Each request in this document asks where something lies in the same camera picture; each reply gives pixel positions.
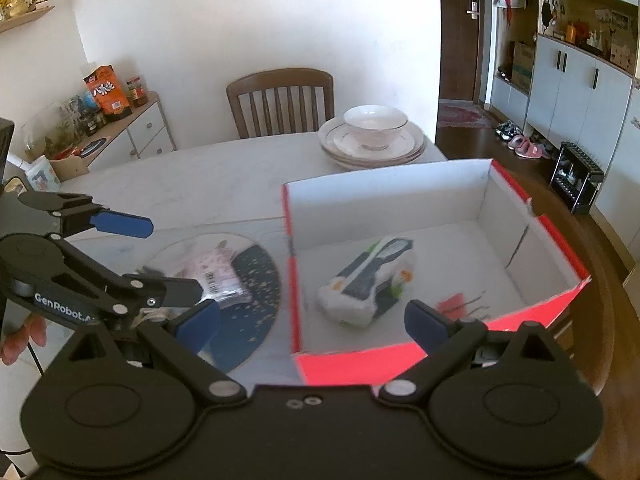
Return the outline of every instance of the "blue gripper pad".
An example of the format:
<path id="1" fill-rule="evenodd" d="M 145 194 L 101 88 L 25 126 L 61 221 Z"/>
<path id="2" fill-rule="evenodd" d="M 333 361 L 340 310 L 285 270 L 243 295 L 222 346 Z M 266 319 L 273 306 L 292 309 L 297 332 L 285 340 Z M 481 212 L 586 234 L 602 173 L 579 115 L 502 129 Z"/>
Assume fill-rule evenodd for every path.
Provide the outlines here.
<path id="1" fill-rule="evenodd" d="M 169 323 L 169 332 L 178 343 L 197 354 L 220 330 L 220 307 L 206 300 Z"/>
<path id="2" fill-rule="evenodd" d="M 135 238 L 147 238 L 154 231 L 149 218 L 108 210 L 93 215 L 90 222 L 100 232 Z"/>
<path id="3" fill-rule="evenodd" d="M 423 302 L 411 300 L 404 310 L 404 329 L 430 354 L 456 332 L 456 324 Z"/>

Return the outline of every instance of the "white teacup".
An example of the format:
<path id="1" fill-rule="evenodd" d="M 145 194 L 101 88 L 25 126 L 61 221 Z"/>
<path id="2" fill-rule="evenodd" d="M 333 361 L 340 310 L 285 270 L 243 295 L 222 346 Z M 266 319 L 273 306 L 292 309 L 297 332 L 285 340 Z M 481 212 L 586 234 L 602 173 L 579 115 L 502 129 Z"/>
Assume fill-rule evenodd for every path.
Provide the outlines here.
<path id="1" fill-rule="evenodd" d="M 344 114 L 351 133 L 368 150 L 384 150 L 398 138 L 408 120 L 400 110 L 379 105 L 357 106 Z"/>

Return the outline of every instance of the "finger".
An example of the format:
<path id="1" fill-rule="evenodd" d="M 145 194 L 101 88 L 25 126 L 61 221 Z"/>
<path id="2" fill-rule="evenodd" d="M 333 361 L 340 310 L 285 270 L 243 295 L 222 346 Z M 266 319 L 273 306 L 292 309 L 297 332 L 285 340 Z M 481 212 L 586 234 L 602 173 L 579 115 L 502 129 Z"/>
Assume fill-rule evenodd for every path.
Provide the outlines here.
<path id="1" fill-rule="evenodd" d="M 31 339 L 38 346 L 44 346 L 47 344 L 47 321 L 37 314 L 31 314 L 24 324 L 29 329 Z"/>
<path id="2" fill-rule="evenodd" d="M 28 342 L 29 330 L 23 325 L 18 332 L 7 336 L 2 347 L 2 362 L 7 366 L 14 364 L 27 348 Z"/>

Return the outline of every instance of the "orange snack bag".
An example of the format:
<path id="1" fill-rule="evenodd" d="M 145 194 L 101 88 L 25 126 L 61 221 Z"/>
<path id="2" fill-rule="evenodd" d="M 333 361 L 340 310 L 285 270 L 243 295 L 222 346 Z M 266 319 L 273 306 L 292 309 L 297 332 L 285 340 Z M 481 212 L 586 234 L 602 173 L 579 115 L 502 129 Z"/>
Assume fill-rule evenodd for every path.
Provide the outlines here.
<path id="1" fill-rule="evenodd" d="M 131 115 L 131 105 L 111 65 L 98 67 L 84 82 L 109 122 Z"/>

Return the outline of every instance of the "red rug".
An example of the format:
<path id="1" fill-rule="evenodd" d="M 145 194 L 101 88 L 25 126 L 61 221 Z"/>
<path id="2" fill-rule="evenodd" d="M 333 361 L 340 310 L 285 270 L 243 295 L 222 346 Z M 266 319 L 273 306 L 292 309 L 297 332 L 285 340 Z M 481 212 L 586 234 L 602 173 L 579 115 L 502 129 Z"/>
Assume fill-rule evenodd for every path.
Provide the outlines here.
<path id="1" fill-rule="evenodd" d="M 498 122 L 472 101 L 438 102 L 438 127 L 495 128 Z"/>

